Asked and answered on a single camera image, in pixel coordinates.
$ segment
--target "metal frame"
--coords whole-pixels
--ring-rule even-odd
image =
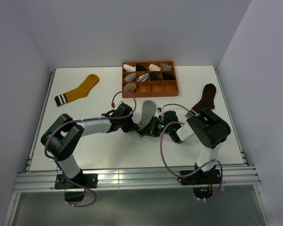
[[[262,213],[265,225],[274,226],[275,224],[274,224],[272,215],[269,211],[268,204],[267,204],[265,197],[263,195],[261,185],[254,185],[254,190],[256,192],[256,197],[257,197],[260,209],[261,209],[261,213]]]
[[[228,110],[233,130],[238,141],[239,149],[243,158],[244,164],[235,165],[225,165],[223,166],[223,181],[224,186],[240,186],[240,185],[254,185],[258,202],[264,216],[264,221],[267,225],[271,224],[272,218],[268,210],[267,204],[265,202],[264,196],[260,187],[260,180],[254,166],[248,166],[243,153],[236,128],[228,107],[224,91],[221,86],[221,82],[218,76],[217,68],[214,67],[215,73],[222,91],[222,95],[225,100],[225,105]],[[33,145],[31,148],[30,156],[28,159],[27,167],[25,173],[18,174],[13,194],[8,206],[8,211],[4,220],[4,226],[11,226],[17,204],[21,193],[32,193],[32,192],[65,192],[65,190],[55,190],[54,184],[56,180],[56,171],[46,171],[46,172],[31,172],[30,165],[33,158],[33,151],[36,144],[36,139],[40,130],[40,126],[43,120],[44,111],[48,101],[49,93],[53,83],[54,75],[56,70],[52,70],[50,83],[47,89],[44,105],[42,108],[42,113],[38,123],[38,127],[33,140]],[[192,170],[191,167],[172,167],[173,171],[178,172],[181,170]],[[166,168],[143,168],[143,169],[110,169],[110,170],[84,170],[84,173],[97,173],[98,174],[98,187],[93,189],[94,191],[103,190],[128,190],[128,189],[159,189],[159,188],[180,188],[187,187],[181,186],[176,181],[176,177],[171,175]],[[82,189],[67,189],[67,191],[82,191]]]
[[[11,195],[9,205],[8,205],[8,210],[6,212],[6,215],[3,221],[4,226],[11,226],[13,224],[17,206],[18,206],[19,199],[20,199],[20,195],[21,195],[20,193],[13,193]]]
[[[194,167],[173,167],[175,172],[191,170]],[[124,170],[83,170],[84,173],[98,174],[98,187],[94,191],[155,189],[182,187],[166,168],[124,169]],[[225,186],[259,185],[260,180],[254,166],[223,167]],[[57,172],[26,172],[19,174],[14,187],[15,193],[30,192],[64,192],[55,190]],[[67,191],[82,191],[83,189],[67,189]]]

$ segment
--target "white table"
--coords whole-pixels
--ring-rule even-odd
[[[141,119],[142,103],[151,99],[157,106],[176,103],[191,109],[201,98],[203,87],[208,83],[216,86],[215,109],[217,115],[223,118],[231,127],[232,133],[220,149],[218,159],[222,164],[243,164],[241,151],[238,146],[233,126],[225,105],[225,101],[212,66],[176,66],[179,96],[137,98],[137,109],[133,121]],[[56,106],[54,97],[76,88],[91,73],[98,75],[99,83],[85,98]],[[111,110],[111,99],[121,89],[121,67],[98,68],[59,68],[53,79],[47,105],[43,115],[36,145],[33,150],[33,161],[30,171],[55,170],[56,164],[44,155],[44,146],[40,139],[44,132],[63,113],[73,118],[98,117]],[[134,106],[130,98],[122,99],[117,96],[116,103],[123,100]],[[186,111],[180,107],[168,107],[165,110],[175,110],[179,121],[185,122]],[[200,141],[196,136],[178,145],[171,141],[168,135],[164,138],[163,150],[169,166],[194,165],[199,154]],[[159,153],[159,138],[140,138],[135,132],[126,134],[122,130],[109,134],[94,134],[80,139],[74,156],[82,169],[126,169],[162,167],[163,162]]]

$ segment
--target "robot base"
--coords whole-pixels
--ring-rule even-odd
[[[76,182],[87,188],[96,188],[98,183],[98,175],[96,173],[80,174],[79,178],[76,178]],[[77,186],[66,181],[63,174],[58,174],[56,177],[55,189],[65,190],[78,188]],[[65,192],[66,202],[81,202],[85,197],[85,192]]]
[[[180,175],[187,175],[193,172],[193,170],[182,170],[180,171]],[[218,169],[211,169],[210,173],[206,176],[200,175],[200,173],[196,173],[187,178],[181,178],[182,185],[208,185],[208,184],[219,184],[221,177]]]

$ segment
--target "brown sock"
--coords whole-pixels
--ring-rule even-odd
[[[134,92],[136,89],[136,84],[135,83],[127,83],[124,86],[124,91],[127,91],[129,93]]]
[[[191,111],[188,112],[185,116],[187,118],[190,118],[191,116],[200,113],[205,108],[214,109],[215,94],[216,94],[216,87],[213,84],[207,84],[203,88],[201,100],[194,107],[192,107]]]
[[[55,96],[57,106],[69,103],[82,97],[86,97],[90,90],[99,82],[99,78],[96,74],[90,74],[85,81],[82,82],[79,87],[61,95]]]

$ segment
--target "black sock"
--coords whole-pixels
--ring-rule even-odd
[[[162,78],[167,81],[167,80],[175,80],[175,77],[171,74],[168,74],[166,72],[162,72]]]
[[[160,78],[155,72],[150,72],[150,80],[151,81],[161,81],[162,78]]]
[[[148,69],[145,68],[145,67],[142,66],[142,65],[136,65],[136,71],[137,71],[137,72],[146,72],[146,71],[148,71]]]

